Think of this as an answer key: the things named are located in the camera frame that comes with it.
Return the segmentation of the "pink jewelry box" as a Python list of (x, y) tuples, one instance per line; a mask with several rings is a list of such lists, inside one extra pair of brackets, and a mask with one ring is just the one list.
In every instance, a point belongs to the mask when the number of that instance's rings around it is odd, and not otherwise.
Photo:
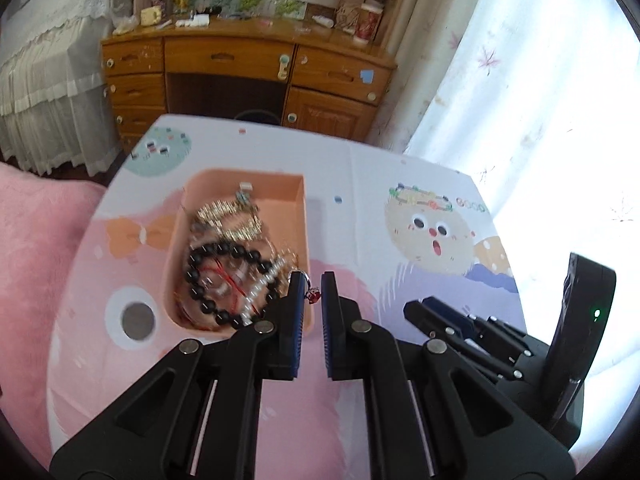
[[(214, 200), (250, 200), (264, 222), (264, 237), (232, 242), (199, 224), (195, 211)], [(160, 296), (179, 326), (228, 336), (261, 320), (288, 292), (291, 274), (308, 269), (304, 178), (209, 169), (183, 188)]]

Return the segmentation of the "gold rhinestone hair clip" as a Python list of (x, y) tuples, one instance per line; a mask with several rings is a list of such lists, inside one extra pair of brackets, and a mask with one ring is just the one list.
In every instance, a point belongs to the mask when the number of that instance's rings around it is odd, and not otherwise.
[(222, 240), (250, 242), (264, 237), (264, 222), (250, 200), (214, 200), (198, 208), (194, 219)]

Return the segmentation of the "cartoon printed bed sheet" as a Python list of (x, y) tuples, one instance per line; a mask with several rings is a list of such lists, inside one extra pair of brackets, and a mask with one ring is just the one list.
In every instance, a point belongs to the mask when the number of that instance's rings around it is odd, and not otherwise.
[(168, 115), (54, 324), (57, 479), (424, 478), (405, 307), (524, 316), (472, 180), (359, 143)]

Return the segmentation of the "round waste bin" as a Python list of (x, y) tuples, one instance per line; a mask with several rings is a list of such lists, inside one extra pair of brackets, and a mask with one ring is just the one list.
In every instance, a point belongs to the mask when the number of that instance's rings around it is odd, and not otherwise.
[(269, 110), (243, 110), (235, 116), (234, 120), (268, 126), (280, 125), (280, 117)]

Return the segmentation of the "white floral curtain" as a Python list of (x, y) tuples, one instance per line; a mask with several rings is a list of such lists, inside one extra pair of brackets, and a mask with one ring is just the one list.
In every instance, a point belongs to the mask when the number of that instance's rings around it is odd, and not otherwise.
[(470, 176), (525, 321), (549, 339), (570, 254), (617, 286), (585, 384), (578, 467), (639, 387), (639, 40), (616, 0), (405, 0), (369, 141)]

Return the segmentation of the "pink fluffy blanket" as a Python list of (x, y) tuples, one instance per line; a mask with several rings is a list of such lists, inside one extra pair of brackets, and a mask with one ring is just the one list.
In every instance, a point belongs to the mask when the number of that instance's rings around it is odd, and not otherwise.
[(1, 165), (1, 411), (43, 467), (52, 457), (46, 383), (53, 324), (105, 191)]

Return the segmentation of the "wooden desk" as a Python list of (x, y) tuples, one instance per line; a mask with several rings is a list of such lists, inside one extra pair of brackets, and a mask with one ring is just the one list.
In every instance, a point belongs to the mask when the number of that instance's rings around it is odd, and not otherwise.
[(234, 119), (363, 141), (396, 63), (344, 32), (285, 18), (138, 27), (102, 41), (106, 94), (125, 151), (163, 114)]

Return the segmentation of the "floral paper cup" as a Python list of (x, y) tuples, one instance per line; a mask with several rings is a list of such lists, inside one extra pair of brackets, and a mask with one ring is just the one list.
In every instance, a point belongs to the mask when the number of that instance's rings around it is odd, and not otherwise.
[(383, 7), (375, 1), (366, 1), (360, 6), (354, 33), (356, 44), (368, 44), (372, 40), (378, 29), (378, 23), (382, 18), (383, 11)]

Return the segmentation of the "white lace covered furniture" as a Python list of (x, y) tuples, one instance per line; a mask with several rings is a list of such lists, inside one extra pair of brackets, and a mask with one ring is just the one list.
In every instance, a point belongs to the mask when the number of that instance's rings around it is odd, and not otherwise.
[(11, 0), (1, 14), (1, 156), (94, 176), (120, 152), (101, 42), (132, 0)]

